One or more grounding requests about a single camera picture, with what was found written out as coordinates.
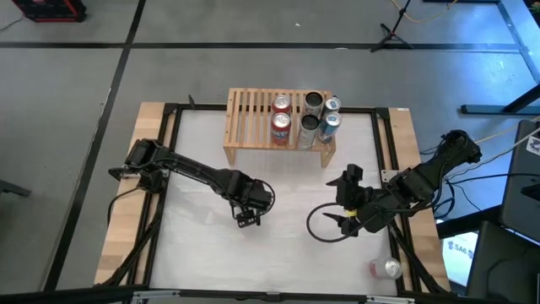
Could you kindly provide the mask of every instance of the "can lid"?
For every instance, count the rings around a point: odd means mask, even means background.
[[[273,116],[272,122],[278,128],[285,128],[290,124],[290,117],[285,113],[277,113]]]
[[[327,124],[333,127],[337,127],[341,124],[341,115],[337,112],[330,112],[324,117]]]
[[[319,126],[319,118],[315,115],[306,115],[302,117],[302,127],[308,130],[315,130]]]
[[[322,96],[317,92],[310,92],[305,96],[305,102],[310,106],[319,106],[322,103]]]
[[[402,265],[396,259],[388,259],[385,262],[385,271],[392,278],[399,278],[402,275]]]
[[[339,108],[341,107],[341,101],[337,97],[332,97],[325,101],[325,106],[329,110],[339,110]]]
[[[289,97],[285,96],[285,95],[279,95],[276,100],[273,102],[273,104],[278,108],[278,109],[285,109],[287,108],[289,105],[290,105],[290,100],[289,100]]]

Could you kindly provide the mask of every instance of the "fallen can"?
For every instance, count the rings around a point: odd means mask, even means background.
[[[377,279],[395,280],[402,275],[402,265],[395,258],[376,258],[370,262],[370,272]]]

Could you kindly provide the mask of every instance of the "black box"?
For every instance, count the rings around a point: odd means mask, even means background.
[[[35,22],[82,22],[86,7],[80,0],[12,0]]]

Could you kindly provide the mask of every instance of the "silver can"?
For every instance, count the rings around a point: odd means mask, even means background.
[[[327,113],[319,123],[319,130],[317,131],[319,141],[323,144],[330,143],[339,126],[341,126],[341,115],[335,111]]]
[[[341,101],[336,96],[328,98],[327,101],[324,102],[324,105],[322,105],[321,117],[324,117],[331,111],[339,111],[339,108],[341,108]]]
[[[298,133],[298,149],[311,149],[317,133],[317,127],[319,127],[319,118],[315,115],[302,117],[300,131]]]
[[[370,272],[377,279],[395,280],[402,276],[402,265],[395,258],[376,258],[370,262]]]
[[[322,96],[317,92],[310,92],[304,98],[304,115],[314,115],[319,117],[321,114]]]

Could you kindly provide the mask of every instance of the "blue can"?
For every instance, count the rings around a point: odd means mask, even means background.
[[[330,143],[338,131],[339,126],[341,126],[341,115],[335,111],[327,113],[321,119],[317,138],[323,144]]]

